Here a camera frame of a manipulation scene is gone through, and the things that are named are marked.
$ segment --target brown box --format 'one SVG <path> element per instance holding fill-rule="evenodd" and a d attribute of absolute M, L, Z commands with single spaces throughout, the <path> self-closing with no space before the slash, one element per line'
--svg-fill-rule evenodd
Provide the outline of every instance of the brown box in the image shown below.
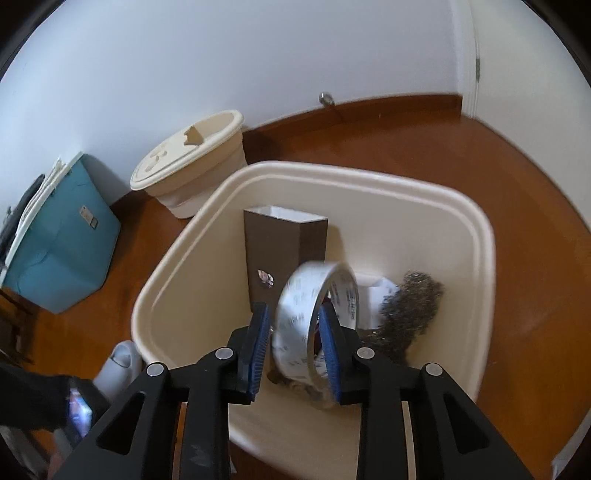
<path fill-rule="evenodd" d="M 244 210 L 246 269 L 251 305 L 263 301 L 271 315 L 291 274 L 302 263 L 324 261 L 328 218 L 276 206 Z"/>

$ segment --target white wall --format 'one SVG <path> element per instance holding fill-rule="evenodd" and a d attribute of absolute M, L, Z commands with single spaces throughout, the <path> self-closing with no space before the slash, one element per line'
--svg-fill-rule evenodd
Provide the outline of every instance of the white wall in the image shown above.
<path fill-rule="evenodd" d="M 323 90 L 344 102 L 457 85 L 448 1 L 66 0 L 0 82 L 0 212 L 78 150 L 112 202 L 155 144 L 221 109 L 254 127 Z"/>
<path fill-rule="evenodd" d="M 591 226 L 591 88 L 521 0 L 471 0 L 480 52 L 476 116 L 534 160 Z"/>

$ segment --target wooden floor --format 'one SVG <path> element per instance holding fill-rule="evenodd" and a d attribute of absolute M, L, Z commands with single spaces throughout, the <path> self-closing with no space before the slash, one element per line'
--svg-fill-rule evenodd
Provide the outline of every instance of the wooden floor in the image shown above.
<path fill-rule="evenodd" d="M 457 112 L 401 113 L 318 131 L 263 131 L 249 161 L 301 160 L 432 181 L 471 197 L 495 231 L 496 307 L 480 408 L 537 479 L 591 407 L 591 235 L 519 151 Z M 39 312 L 32 369 L 93 377 L 142 285 L 185 226 L 155 200 L 114 207 L 121 237 L 105 286 L 62 315 Z M 287 478 L 233 450 L 238 479 Z"/>

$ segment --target teal cooler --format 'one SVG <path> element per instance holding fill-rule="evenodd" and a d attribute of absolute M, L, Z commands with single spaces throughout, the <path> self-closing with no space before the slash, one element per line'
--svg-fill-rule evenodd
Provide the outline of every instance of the teal cooler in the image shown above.
<path fill-rule="evenodd" d="M 83 159 L 58 161 L 27 206 L 7 257 L 4 285 L 52 313 L 101 288 L 121 228 Z"/>

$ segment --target roll of tape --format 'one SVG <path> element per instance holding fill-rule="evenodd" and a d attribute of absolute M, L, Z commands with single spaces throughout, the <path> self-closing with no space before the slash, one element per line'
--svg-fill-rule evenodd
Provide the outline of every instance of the roll of tape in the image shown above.
<path fill-rule="evenodd" d="M 307 262 L 293 273 L 281 293 L 271 336 L 273 357 L 283 376 L 318 390 L 327 386 L 326 363 L 322 351 L 314 354 L 314 337 L 327 295 L 339 323 L 354 329 L 359 292 L 351 269 L 342 263 Z"/>

